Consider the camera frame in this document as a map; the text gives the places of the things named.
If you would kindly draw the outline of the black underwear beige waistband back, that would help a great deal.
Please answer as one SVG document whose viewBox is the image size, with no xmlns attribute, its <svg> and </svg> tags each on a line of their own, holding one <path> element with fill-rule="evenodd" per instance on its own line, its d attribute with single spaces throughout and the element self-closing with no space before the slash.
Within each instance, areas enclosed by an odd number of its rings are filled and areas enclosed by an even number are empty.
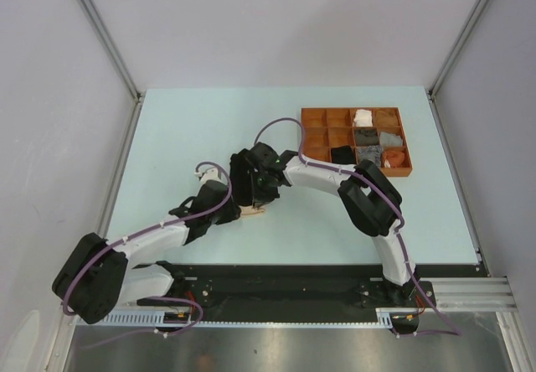
<svg viewBox="0 0 536 372">
<path fill-rule="evenodd" d="M 240 207 L 241 216 L 255 216 L 265 213 L 262 207 L 255 207 L 253 202 L 253 188 L 251 166 L 246 159 L 248 149 L 234 153 L 230 157 L 229 176 L 232 183 L 232 197 L 234 202 Z"/>
</svg>

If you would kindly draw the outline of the black underwear beige waistband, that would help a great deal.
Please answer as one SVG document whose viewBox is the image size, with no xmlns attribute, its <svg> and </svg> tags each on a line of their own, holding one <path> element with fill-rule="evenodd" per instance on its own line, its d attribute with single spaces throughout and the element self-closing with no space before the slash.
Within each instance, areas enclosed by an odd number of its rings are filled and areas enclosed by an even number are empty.
<svg viewBox="0 0 536 372">
<path fill-rule="evenodd" d="M 234 202 L 240 207 L 241 216 L 255 216 L 265 213 L 262 207 L 255 207 L 253 202 L 253 188 L 251 166 L 246 159 L 248 149 L 234 153 L 230 157 L 229 176 L 232 183 L 232 197 Z"/>
<path fill-rule="evenodd" d="M 330 149 L 332 163 L 349 165 L 356 164 L 356 157 L 352 147 L 341 146 Z"/>
</svg>

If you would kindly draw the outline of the black underwear beige waistband front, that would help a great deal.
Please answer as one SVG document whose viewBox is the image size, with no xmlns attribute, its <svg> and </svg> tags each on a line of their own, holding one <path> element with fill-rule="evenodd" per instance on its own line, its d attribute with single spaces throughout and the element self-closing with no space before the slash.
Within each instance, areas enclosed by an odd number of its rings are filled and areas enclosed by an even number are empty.
<svg viewBox="0 0 536 372">
<path fill-rule="evenodd" d="M 352 147 L 341 146 L 330 149 L 332 163 L 349 165 L 356 164 L 356 157 Z"/>
</svg>

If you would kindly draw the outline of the grey striped boxer underwear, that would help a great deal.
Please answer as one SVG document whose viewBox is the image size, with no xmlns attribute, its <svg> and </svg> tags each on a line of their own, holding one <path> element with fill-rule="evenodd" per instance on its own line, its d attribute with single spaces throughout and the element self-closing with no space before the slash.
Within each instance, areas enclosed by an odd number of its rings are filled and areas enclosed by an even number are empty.
<svg viewBox="0 0 536 372">
<path fill-rule="evenodd" d="M 370 161 L 379 168 L 382 164 L 383 152 L 384 150 L 380 145 L 356 147 L 358 163 L 361 163 L 363 161 Z"/>
</svg>

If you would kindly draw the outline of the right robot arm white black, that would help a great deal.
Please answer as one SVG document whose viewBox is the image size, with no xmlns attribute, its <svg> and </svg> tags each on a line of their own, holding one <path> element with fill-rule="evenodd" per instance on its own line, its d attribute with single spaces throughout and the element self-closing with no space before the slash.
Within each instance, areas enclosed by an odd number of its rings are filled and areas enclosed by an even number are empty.
<svg viewBox="0 0 536 372">
<path fill-rule="evenodd" d="M 417 290 L 411 281 L 415 263 L 396 237 L 405 224 L 402 198 L 373 162 L 326 163 L 290 150 L 278 154 L 262 142 L 244 155 L 253 207 L 278 199 L 281 187 L 308 188 L 338 197 L 353 225 L 373 239 L 388 282 L 387 298 L 396 306 L 415 298 Z"/>
</svg>

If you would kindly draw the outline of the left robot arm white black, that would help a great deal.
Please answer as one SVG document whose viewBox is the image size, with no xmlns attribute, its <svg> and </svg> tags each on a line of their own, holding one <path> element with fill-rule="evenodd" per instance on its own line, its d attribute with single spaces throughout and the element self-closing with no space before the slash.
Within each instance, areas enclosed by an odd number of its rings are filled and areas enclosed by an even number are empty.
<svg viewBox="0 0 536 372">
<path fill-rule="evenodd" d="M 185 285 L 179 270 L 163 260 L 166 252 L 239 217 L 232 188 L 209 180 L 157 225 L 114 242 L 96 233 L 84 235 L 54 279 L 52 292 L 62 300 L 66 314 L 88 324 L 98 323 L 126 302 L 159 297 L 176 304 L 184 297 Z"/>
</svg>

